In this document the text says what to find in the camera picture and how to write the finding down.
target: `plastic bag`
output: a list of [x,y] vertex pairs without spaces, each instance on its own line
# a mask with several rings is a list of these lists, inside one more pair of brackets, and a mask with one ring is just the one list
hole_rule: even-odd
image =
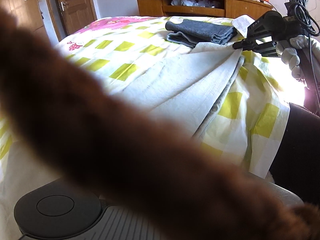
[[210,5],[211,5],[211,8],[222,8],[221,2],[218,2],[218,1],[211,1]]
[[172,0],[171,5],[196,6],[196,0]]
[[198,7],[211,7],[210,1],[209,0],[199,0],[196,4]]

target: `pink floral pattern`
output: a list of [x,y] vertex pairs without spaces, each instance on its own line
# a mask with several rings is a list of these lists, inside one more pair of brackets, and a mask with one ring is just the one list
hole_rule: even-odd
[[82,45],[77,45],[76,43],[73,43],[73,44],[69,47],[69,50],[70,50],[70,51],[73,51],[73,50],[79,49],[79,48],[81,48],[81,47],[82,47]]
[[151,20],[153,18],[136,18],[136,17],[113,17],[108,19],[101,19],[99,21],[95,21],[88,26],[84,27],[83,29],[79,30],[76,33],[84,33],[86,31],[96,31],[96,30],[102,30],[102,29],[119,29],[122,27],[125,27],[131,23],[137,23],[137,22],[145,22],[148,20]]

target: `black fabric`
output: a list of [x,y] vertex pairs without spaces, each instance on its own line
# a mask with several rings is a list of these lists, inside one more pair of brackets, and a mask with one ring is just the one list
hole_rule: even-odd
[[290,104],[289,121],[270,172],[278,186],[304,202],[320,201],[320,118]]

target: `black cable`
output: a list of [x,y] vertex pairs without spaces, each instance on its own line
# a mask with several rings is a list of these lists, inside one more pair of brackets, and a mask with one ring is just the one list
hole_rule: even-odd
[[265,1],[265,2],[267,2],[268,4],[270,4],[270,5],[278,12],[277,8],[274,7],[274,5],[273,5],[271,2],[268,2],[268,1]]
[[[307,0],[290,0],[292,1],[292,4],[289,6],[288,11],[290,9],[293,9],[294,15],[297,18],[297,20],[300,22],[301,27],[304,28],[309,34],[315,37],[320,36],[320,27],[318,23],[311,17],[309,14],[306,6],[307,6]],[[316,25],[318,28],[318,32],[314,29],[312,26],[312,23]]]
[[[319,37],[320,36],[320,27],[318,23],[311,17],[309,14],[306,6],[307,6],[307,0],[289,0],[292,2],[292,4],[288,8],[288,12],[290,12],[290,9],[293,10],[295,17],[300,22],[301,27],[307,31],[309,34],[309,56],[310,56],[310,64],[312,67],[313,72],[313,78],[315,82],[315,90],[316,90],[316,96],[317,96],[317,103],[318,103],[318,114],[320,114],[320,93],[318,89],[318,82],[315,74],[315,69],[313,66],[312,61],[312,46],[311,46],[311,36]],[[312,24],[315,24],[318,28],[318,31],[314,29]]]

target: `yellow checkered pattern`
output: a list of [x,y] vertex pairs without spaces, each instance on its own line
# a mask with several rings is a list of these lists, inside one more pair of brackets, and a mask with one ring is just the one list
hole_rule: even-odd
[[[164,57],[190,53],[186,46],[167,42],[168,20],[192,19],[231,25],[232,19],[214,17],[161,17],[133,23],[117,30],[102,29],[76,33],[65,38],[57,49],[71,62],[91,71],[107,91],[120,91]],[[232,41],[241,40],[238,35]],[[70,42],[82,47],[69,50]],[[268,59],[243,52],[245,63],[219,105],[218,114],[202,135],[202,147],[215,156],[263,177],[264,169],[276,154],[289,106],[281,102],[278,81],[268,73]],[[13,143],[9,123],[0,115],[0,165]]]

